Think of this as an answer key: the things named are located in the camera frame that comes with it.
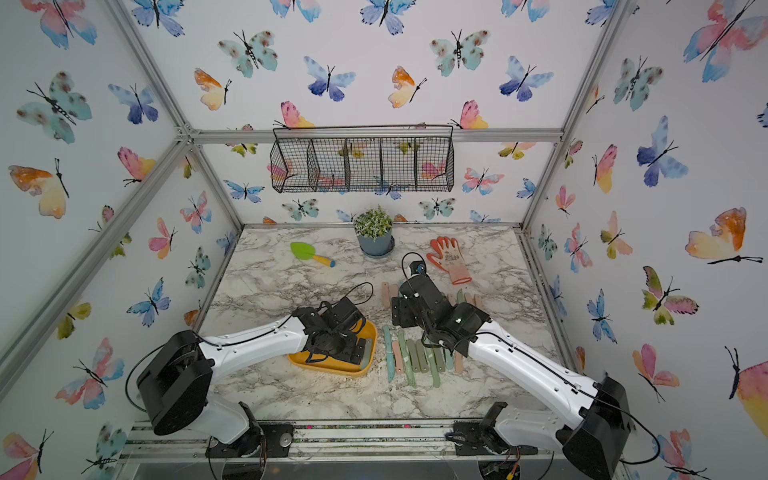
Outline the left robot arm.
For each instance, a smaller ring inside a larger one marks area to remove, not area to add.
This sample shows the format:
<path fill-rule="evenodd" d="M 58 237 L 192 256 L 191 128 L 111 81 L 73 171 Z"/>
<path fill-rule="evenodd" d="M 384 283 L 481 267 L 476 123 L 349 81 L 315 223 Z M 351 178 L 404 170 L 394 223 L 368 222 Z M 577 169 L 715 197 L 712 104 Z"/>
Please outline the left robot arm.
<path fill-rule="evenodd" d="M 293 355 L 309 369 L 364 375 L 377 331 L 347 297 L 319 308 L 299 307 L 285 318 L 222 336 L 192 330 L 174 334 L 155 350 L 136 388 L 158 437 L 183 430 L 208 439 L 209 459 L 287 454 L 280 434 L 261 426 L 250 407 L 214 391 L 221 380 L 261 362 Z"/>

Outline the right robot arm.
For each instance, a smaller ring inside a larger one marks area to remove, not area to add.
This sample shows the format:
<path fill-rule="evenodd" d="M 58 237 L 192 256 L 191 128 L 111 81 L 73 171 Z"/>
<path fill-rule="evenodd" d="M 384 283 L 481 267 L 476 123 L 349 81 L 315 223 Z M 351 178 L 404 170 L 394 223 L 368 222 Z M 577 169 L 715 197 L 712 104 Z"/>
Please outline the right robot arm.
<path fill-rule="evenodd" d="M 426 274 L 406 278 L 399 292 L 428 346 L 492 367 L 546 406 L 544 412 L 492 407 L 485 418 L 489 448 L 560 452 L 590 479 L 614 477 L 640 423 L 621 383 L 610 376 L 594 380 L 539 354 L 476 306 L 451 304 Z"/>

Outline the brownish pink folding knife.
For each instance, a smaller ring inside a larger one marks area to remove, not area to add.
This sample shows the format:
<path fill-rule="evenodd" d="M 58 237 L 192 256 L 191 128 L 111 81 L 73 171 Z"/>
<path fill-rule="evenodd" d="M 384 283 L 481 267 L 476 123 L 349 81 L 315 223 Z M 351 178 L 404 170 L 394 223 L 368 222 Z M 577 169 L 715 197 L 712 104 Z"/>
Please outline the brownish pink folding knife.
<path fill-rule="evenodd" d="M 398 374 L 404 373 L 404 360 L 402 357 L 402 352 L 400 349 L 399 342 L 396 340 L 392 341 L 392 350 L 394 355 L 394 361 L 395 361 L 395 369 Z"/>

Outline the teal ceramic knife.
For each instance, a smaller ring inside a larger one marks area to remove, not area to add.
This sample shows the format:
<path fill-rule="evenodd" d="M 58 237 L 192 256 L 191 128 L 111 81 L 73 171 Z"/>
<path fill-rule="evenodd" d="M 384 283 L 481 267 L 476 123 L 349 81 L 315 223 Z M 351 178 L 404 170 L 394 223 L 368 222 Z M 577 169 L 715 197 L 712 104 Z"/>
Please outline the teal ceramic knife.
<path fill-rule="evenodd" d="M 384 333 L 384 342 L 385 342 L 387 378 L 388 378 L 388 382 L 391 383 L 394 380 L 396 375 L 396 363 L 395 363 L 395 356 L 394 356 L 394 349 L 393 349 L 393 339 L 391 335 L 391 330 L 388 326 L 383 327 L 383 333 Z"/>

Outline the pink folding fruit knife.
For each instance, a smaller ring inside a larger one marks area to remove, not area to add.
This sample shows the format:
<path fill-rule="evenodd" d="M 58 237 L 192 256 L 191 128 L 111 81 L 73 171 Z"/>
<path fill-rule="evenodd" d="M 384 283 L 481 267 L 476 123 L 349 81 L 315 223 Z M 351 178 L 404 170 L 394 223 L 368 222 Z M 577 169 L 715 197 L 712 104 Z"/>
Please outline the pink folding fruit knife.
<path fill-rule="evenodd" d="M 391 298 L 390 284 L 388 282 L 383 282 L 381 284 L 381 302 L 384 308 L 389 309 L 391 307 Z"/>

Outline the small teal folding knife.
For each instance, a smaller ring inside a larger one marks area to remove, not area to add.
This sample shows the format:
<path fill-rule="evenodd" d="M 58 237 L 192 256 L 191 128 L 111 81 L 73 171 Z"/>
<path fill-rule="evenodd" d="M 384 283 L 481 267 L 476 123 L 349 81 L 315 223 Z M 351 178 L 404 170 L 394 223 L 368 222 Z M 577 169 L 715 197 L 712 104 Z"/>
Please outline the small teal folding knife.
<path fill-rule="evenodd" d="M 445 364 L 446 364 L 446 370 L 452 371 L 455 369 L 455 363 L 454 363 L 454 357 L 450 351 L 446 351 L 444 353 L 445 355 Z"/>

